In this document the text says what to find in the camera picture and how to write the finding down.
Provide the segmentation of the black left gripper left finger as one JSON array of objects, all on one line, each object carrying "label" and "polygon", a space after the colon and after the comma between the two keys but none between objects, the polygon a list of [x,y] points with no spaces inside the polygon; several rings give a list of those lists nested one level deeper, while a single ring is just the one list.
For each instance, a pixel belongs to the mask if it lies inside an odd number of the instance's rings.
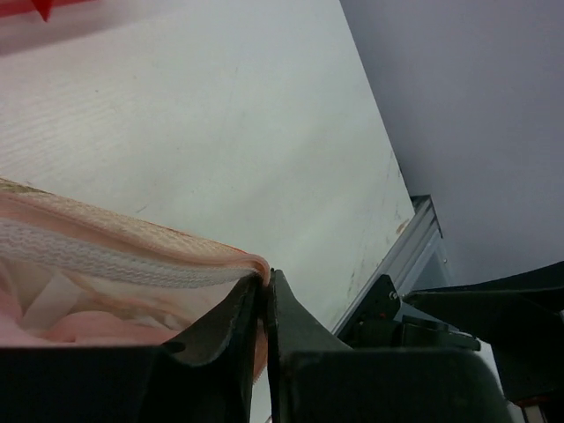
[{"label": "black left gripper left finger", "polygon": [[4,347],[3,422],[247,422],[257,277],[162,345]]}]

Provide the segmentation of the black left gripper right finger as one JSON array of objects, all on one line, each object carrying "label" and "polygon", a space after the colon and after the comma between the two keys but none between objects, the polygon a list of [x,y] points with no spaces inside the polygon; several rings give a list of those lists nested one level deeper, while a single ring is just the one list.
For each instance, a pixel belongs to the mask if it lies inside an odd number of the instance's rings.
[{"label": "black left gripper right finger", "polygon": [[449,348],[353,350],[296,299],[281,270],[266,294],[274,422],[509,422],[486,363]]}]

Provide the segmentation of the floral mesh laundry bag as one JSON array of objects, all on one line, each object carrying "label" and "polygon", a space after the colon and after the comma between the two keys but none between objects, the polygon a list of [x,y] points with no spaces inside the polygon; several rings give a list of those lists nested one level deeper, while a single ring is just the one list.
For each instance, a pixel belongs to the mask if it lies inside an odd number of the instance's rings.
[{"label": "floral mesh laundry bag", "polygon": [[1,182],[1,262],[18,273],[60,271],[91,308],[149,315],[183,332],[246,277],[270,268],[226,244],[107,211],[9,180]]}]

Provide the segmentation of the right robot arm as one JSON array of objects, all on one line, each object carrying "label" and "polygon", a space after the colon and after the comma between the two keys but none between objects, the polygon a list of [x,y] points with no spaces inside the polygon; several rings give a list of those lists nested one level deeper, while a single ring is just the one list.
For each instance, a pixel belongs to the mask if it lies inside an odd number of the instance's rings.
[{"label": "right robot arm", "polygon": [[353,348],[492,348],[504,397],[526,421],[563,420],[563,264],[399,295],[382,274],[337,330]]}]

